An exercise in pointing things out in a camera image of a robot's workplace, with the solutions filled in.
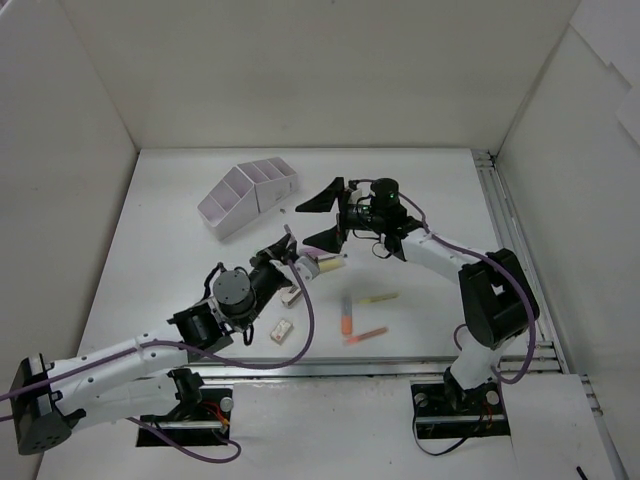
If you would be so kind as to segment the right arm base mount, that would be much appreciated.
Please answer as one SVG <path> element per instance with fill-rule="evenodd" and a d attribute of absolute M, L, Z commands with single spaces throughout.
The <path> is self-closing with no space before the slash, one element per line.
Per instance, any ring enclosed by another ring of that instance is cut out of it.
<path fill-rule="evenodd" d="M 413 425 L 419 440 L 508 437 L 511 429 L 498 385 L 490 382 L 454 405 L 440 383 L 412 383 Z"/>

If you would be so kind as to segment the slim yellow highlighter pen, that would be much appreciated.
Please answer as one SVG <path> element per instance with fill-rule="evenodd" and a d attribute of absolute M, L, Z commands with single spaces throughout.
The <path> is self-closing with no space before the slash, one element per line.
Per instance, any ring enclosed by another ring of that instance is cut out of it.
<path fill-rule="evenodd" d="M 399 292 L 390 292 L 390 293 L 385 293 L 381 295 L 374 295 L 374 296 L 361 298 L 357 301 L 357 303 L 361 305 L 366 305 L 366 304 L 384 302 L 384 301 L 396 299 L 399 297 L 399 295 L 400 295 Z"/>

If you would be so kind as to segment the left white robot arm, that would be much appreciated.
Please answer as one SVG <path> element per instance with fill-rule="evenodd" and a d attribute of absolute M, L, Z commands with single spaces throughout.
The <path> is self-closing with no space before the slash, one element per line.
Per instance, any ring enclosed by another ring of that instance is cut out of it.
<path fill-rule="evenodd" d="M 10 421 L 23 456 L 41 454 L 89 427 L 142 417 L 191 418 L 202 401 L 202 378 L 189 369 L 218 359 L 236 334 L 251 343 L 254 323 L 276 293 L 320 272 L 291 235 L 256 252 L 250 267 L 217 263 L 202 298 L 155 330 L 64 360 L 24 358 L 9 391 Z"/>

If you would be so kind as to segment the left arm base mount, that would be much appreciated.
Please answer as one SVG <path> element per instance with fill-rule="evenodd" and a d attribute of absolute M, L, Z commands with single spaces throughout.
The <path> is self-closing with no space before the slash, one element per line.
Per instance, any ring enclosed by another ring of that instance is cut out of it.
<path fill-rule="evenodd" d="M 182 447 L 222 446 L 230 437 L 233 388 L 205 385 L 201 394 L 202 400 L 195 406 L 164 416 L 144 415 L 139 420 Z"/>

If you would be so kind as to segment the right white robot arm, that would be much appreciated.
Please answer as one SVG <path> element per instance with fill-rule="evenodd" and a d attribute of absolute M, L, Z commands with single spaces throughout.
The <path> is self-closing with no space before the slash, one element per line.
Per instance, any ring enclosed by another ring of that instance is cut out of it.
<path fill-rule="evenodd" d="M 296 207 L 298 213 L 336 214 L 335 226 L 306 238 L 305 245 L 338 253 L 350 235 L 370 232 L 388 257 L 458 285 L 471 338 L 443 375 L 449 409 L 468 410 L 492 383 L 518 383 L 533 359 L 540 308 L 516 254 L 506 248 L 480 253 L 439 236 L 424 213 L 409 214 L 414 203 L 391 178 L 369 181 L 365 197 L 358 194 L 362 183 L 337 177 Z"/>

